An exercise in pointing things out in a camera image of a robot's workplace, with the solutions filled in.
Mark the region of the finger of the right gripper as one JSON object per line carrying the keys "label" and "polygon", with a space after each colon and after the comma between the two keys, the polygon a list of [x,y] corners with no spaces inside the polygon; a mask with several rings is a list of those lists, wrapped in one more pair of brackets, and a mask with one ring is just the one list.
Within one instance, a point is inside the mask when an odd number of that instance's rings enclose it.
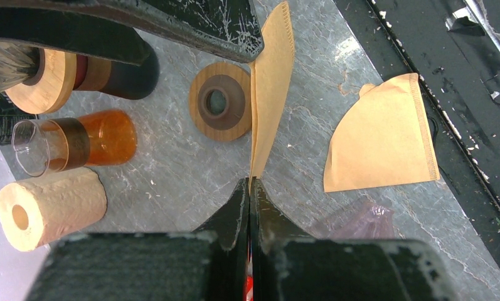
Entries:
{"label": "finger of the right gripper", "polygon": [[0,1],[0,41],[140,65],[140,31],[240,63],[264,48],[251,1]]}

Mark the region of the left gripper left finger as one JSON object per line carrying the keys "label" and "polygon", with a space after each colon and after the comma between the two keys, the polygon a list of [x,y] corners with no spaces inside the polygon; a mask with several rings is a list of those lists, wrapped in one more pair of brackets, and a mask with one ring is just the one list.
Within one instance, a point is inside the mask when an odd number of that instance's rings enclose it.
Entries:
{"label": "left gripper left finger", "polygon": [[50,252],[28,300],[245,300],[248,179],[189,232],[75,233]]}

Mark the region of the brown paper coffee filter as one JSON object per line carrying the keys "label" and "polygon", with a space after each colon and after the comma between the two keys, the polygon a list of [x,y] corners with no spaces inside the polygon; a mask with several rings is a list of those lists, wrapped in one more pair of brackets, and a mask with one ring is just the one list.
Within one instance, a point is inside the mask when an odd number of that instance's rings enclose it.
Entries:
{"label": "brown paper coffee filter", "polygon": [[250,179],[260,178],[284,111],[294,67],[295,43],[287,1],[269,14],[262,36],[265,47],[250,64],[252,154]]}

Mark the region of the dark glass fluted dripper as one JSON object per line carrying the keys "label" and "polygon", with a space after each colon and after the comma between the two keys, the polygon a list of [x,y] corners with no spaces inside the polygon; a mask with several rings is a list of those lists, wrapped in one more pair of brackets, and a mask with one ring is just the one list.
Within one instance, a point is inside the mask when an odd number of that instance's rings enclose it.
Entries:
{"label": "dark glass fluted dripper", "polygon": [[38,48],[0,41],[0,93],[34,77],[39,65]]}

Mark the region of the light wooden ring holder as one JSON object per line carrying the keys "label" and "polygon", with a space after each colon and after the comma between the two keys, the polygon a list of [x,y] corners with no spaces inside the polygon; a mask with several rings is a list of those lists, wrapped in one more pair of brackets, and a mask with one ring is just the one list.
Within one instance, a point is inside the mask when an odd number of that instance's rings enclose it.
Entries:
{"label": "light wooden ring holder", "polygon": [[60,109],[75,86],[77,56],[40,49],[40,67],[33,78],[6,90],[6,95],[29,114],[49,114]]}

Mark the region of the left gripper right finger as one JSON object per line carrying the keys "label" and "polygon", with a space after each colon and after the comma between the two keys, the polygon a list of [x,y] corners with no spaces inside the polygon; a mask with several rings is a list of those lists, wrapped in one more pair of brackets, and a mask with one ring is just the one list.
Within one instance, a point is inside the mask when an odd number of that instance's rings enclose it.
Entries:
{"label": "left gripper right finger", "polygon": [[456,300],[444,265],[418,240],[323,240],[289,219],[252,179],[255,300]]}

